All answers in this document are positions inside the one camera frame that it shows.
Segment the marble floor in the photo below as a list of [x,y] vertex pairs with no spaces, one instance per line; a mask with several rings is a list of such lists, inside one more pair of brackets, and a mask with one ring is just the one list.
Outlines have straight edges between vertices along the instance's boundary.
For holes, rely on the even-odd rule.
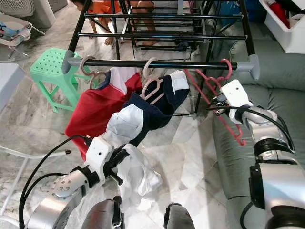
[[[0,113],[0,145],[29,154],[43,154],[66,139],[64,129],[71,116],[70,111],[52,111],[37,86],[30,78],[29,68],[34,61],[49,47],[67,49],[79,16],[70,3],[56,13],[55,24],[46,31],[45,36],[33,32],[32,38],[20,48],[30,58],[20,62],[26,77],[18,85],[14,95]],[[91,32],[89,22],[85,22],[84,32]],[[76,52],[80,56],[94,55],[100,59],[114,59],[114,46],[105,46],[104,38],[80,38]],[[5,47],[0,47],[0,55]],[[122,60],[133,58],[130,43],[120,46]],[[158,59],[188,58],[187,52],[137,51],[138,60],[150,57]],[[198,60],[196,52],[192,60]],[[153,69],[154,75],[171,73],[173,70]],[[88,82],[81,83],[81,90],[88,88]],[[179,113],[192,113],[197,92],[191,87],[190,95],[178,108]],[[203,109],[196,117],[174,116],[169,124],[159,130],[150,132],[139,145],[151,165],[162,175],[163,186],[159,198],[152,208],[139,211],[130,208],[125,213],[127,229],[161,229],[165,208],[171,202],[183,204],[193,218],[197,229],[226,229],[226,198],[222,190],[219,169],[212,135],[212,114]],[[68,173],[77,165],[82,165],[80,153],[73,143],[65,145],[71,149],[68,156],[51,158],[41,167],[37,176],[49,172]],[[14,156],[0,154],[0,208],[16,176],[22,161]],[[36,166],[31,161],[22,174],[17,190],[9,202],[5,215],[17,218],[19,199],[27,177]],[[29,197],[25,207],[25,219],[28,220],[37,204],[48,194],[52,179],[40,182]],[[66,229],[80,228],[90,208],[99,201],[112,198],[118,194],[118,188],[112,180],[101,187],[94,187],[73,211]],[[16,227],[0,222],[2,229]]]

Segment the orange shirt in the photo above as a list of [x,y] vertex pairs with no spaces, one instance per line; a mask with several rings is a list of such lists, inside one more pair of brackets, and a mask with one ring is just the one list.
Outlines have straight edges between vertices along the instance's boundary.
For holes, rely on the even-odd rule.
[[[121,11],[118,1],[114,1],[115,13]],[[92,1],[92,10],[89,13],[112,13],[111,1]]]

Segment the mint green plastic stool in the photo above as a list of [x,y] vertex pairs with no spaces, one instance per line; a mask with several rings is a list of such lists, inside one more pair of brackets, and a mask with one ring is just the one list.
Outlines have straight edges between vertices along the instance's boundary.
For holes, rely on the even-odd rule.
[[[41,89],[41,92],[44,94],[46,99],[53,107],[53,111],[56,113],[58,113],[58,108],[70,111],[75,109],[80,98],[80,94],[77,92],[78,83],[75,78],[78,77],[90,79],[89,76],[76,75],[75,72],[77,71],[78,67],[75,66],[71,67],[66,74],[62,73],[61,64],[65,53],[66,50],[63,49],[47,49],[30,68],[30,75],[32,79]],[[49,92],[46,89],[44,82],[51,83],[56,86],[51,92]],[[53,96],[58,89],[62,90],[65,97],[70,102],[70,106],[59,104],[53,100]]]

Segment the grey sofa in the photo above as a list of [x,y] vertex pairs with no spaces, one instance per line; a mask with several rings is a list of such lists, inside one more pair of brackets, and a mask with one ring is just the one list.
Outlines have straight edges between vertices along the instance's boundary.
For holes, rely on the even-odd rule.
[[[296,157],[305,167],[305,55],[286,54],[273,40],[254,40],[259,56],[261,78],[255,82],[249,73],[235,72],[254,105],[275,111],[286,122],[295,144]],[[247,58],[245,48],[232,54],[232,61]],[[227,216],[231,229],[240,229],[240,215],[250,202],[249,167],[255,164],[253,144],[249,131],[243,128],[247,146],[240,146],[214,119],[213,135],[224,193],[228,199]],[[263,229],[264,211],[252,206],[244,224],[248,229]]]

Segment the child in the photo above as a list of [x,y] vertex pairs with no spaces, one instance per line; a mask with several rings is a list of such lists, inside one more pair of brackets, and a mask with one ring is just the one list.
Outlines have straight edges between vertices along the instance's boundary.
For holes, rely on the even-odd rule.
[[[86,0],[71,0],[71,2],[76,5],[77,9],[79,11],[82,11],[83,6],[85,4]],[[130,1],[130,5],[132,7],[151,7],[151,9],[134,9],[133,11],[136,13],[149,13],[153,11],[154,3],[152,1]],[[114,8],[115,8],[115,13],[118,13],[121,11],[120,6],[118,1],[114,1]],[[88,13],[112,13],[112,8],[111,8],[111,1],[110,0],[97,0],[97,1],[92,1]],[[109,29],[108,23],[110,22],[110,18],[99,18],[99,21],[102,26],[104,26],[106,29]],[[149,23],[150,25],[153,24],[153,20],[144,20],[145,23]],[[90,24],[93,29],[93,33],[97,33],[95,23],[90,20]],[[147,26],[148,30],[155,30],[154,26]],[[104,33],[110,33],[107,30],[102,29]],[[108,37],[105,41],[106,45],[110,45],[113,42],[113,37]],[[156,44],[156,41],[145,41],[143,45],[154,45]]]

